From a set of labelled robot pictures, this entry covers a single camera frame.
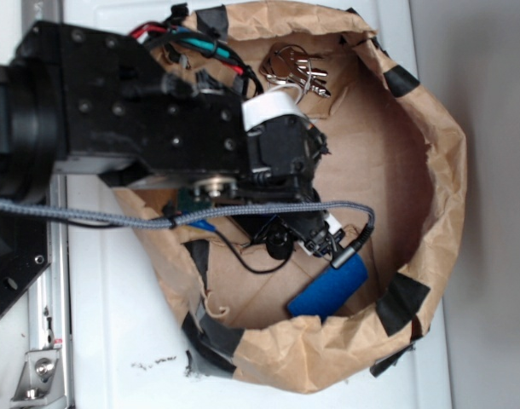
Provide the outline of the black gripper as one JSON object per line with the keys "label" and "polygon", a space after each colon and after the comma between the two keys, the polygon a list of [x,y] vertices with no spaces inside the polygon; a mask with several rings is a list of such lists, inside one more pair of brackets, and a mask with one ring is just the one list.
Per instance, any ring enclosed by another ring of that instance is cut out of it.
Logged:
{"label": "black gripper", "polygon": [[178,187],[250,172],[259,187],[311,187],[328,153],[326,136],[287,93],[241,106],[231,89],[201,89],[167,72],[132,37],[39,21],[16,62],[45,105],[56,174]]}

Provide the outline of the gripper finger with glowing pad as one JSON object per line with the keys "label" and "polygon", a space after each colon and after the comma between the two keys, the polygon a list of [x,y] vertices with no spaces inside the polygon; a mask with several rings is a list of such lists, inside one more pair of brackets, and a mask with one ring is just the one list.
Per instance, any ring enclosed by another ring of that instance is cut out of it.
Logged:
{"label": "gripper finger with glowing pad", "polygon": [[300,246],[309,256],[330,256],[344,237],[342,224],[328,210],[300,216]]}

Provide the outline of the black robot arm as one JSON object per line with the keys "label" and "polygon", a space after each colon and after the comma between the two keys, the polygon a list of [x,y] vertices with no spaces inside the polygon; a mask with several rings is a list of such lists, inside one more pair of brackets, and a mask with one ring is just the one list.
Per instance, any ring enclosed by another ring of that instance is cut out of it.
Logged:
{"label": "black robot arm", "polygon": [[262,119],[199,70],[167,71],[133,37],[40,21],[0,66],[0,198],[43,199],[54,174],[109,187],[186,188],[218,203],[272,204],[271,256],[292,242],[340,251],[313,179],[326,137],[296,108]]}

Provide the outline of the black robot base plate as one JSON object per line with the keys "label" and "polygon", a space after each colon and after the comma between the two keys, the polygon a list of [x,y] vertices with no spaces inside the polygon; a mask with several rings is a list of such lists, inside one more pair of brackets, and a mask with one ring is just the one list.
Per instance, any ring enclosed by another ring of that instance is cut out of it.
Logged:
{"label": "black robot base plate", "polygon": [[0,319],[49,262],[48,223],[0,211]]}

